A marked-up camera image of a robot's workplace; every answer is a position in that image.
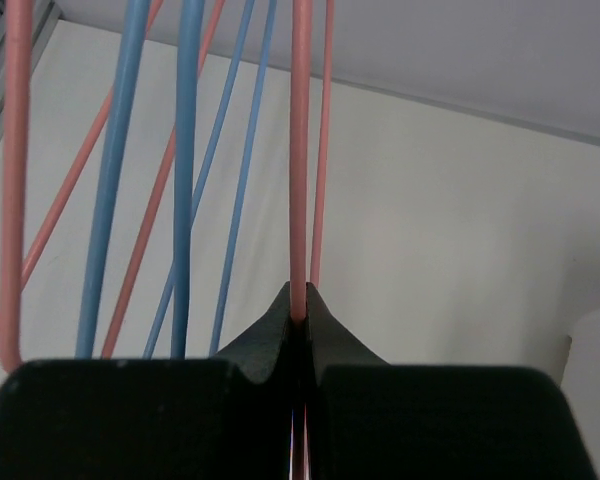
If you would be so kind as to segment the pink hanger of yellow trousers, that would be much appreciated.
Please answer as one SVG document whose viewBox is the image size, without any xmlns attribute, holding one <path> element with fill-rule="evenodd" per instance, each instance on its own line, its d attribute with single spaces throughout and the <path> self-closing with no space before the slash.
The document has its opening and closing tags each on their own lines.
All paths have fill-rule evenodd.
<svg viewBox="0 0 600 480">
<path fill-rule="evenodd" d="M 162 4 L 150 3 L 145 38 Z M 91 151 L 105 138 L 113 87 L 61 185 L 30 249 L 23 248 L 29 134 L 33 4 L 13 1 L 6 12 L 6 79 L 0 249 L 0 364 L 10 373 L 23 362 L 21 295 L 66 206 Z"/>
</svg>

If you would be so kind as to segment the blue hanger of teal trousers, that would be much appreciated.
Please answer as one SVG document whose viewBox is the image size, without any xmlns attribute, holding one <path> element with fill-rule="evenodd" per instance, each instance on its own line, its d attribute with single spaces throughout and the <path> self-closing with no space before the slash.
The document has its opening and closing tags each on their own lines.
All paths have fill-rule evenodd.
<svg viewBox="0 0 600 480">
<path fill-rule="evenodd" d="M 198 83 L 186 352 L 202 357 L 236 338 L 268 308 L 283 281 L 286 110 L 280 72 L 242 60 L 248 41 L 268 52 L 270 1 L 245 1 L 228 57 L 209 56 Z"/>
</svg>

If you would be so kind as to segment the pink hanger of red trousers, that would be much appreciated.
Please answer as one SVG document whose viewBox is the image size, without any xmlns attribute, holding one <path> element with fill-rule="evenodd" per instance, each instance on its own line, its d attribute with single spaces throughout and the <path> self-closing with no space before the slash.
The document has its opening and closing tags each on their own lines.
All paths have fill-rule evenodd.
<svg viewBox="0 0 600 480">
<path fill-rule="evenodd" d="M 320 281 L 329 145 L 335 3 L 327 1 L 323 55 L 322 103 L 312 240 L 307 240 L 307 180 L 311 34 L 313 3 L 295 1 L 292 14 L 292 61 L 289 147 L 290 317 L 307 317 L 308 282 Z"/>
</svg>

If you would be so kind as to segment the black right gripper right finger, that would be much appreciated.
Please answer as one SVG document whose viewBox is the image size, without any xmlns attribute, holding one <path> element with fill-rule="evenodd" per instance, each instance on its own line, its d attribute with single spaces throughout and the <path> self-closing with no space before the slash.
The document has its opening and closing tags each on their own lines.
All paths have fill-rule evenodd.
<svg viewBox="0 0 600 480">
<path fill-rule="evenodd" d="M 392 365 L 307 289 L 315 479 L 592 479 L 568 402 L 512 366 Z"/>
</svg>

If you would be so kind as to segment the blue hanger of lilac trousers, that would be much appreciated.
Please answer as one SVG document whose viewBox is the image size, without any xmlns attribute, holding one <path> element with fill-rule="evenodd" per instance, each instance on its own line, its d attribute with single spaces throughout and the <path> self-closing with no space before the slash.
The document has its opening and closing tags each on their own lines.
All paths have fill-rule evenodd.
<svg viewBox="0 0 600 480">
<path fill-rule="evenodd" d="M 122 161 L 135 96 L 150 3 L 127 3 L 119 49 L 112 103 L 107 122 L 97 195 L 82 291 L 77 359 L 90 359 L 97 330 L 102 285 L 116 205 Z M 176 80 L 175 181 L 173 257 L 175 268 L 175 327 L 172 353 L 184 355 L 190 299 L 191 195 L 197 107 L 198 61 L 205 3 L 184 1 L 180 14 Z"/>
</svg>

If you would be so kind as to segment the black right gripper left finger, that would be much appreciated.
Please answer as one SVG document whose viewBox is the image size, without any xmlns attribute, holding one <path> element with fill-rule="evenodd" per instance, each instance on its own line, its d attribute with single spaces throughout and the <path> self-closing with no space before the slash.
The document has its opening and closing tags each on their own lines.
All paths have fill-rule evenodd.
<svg viewBox="0 0 600 480">
<path fill-rule="evenodd" d="M 285 479 L 289 291 L 207 359 L 37 360 L 0 386 L 0 479 Z"/>
</svg>

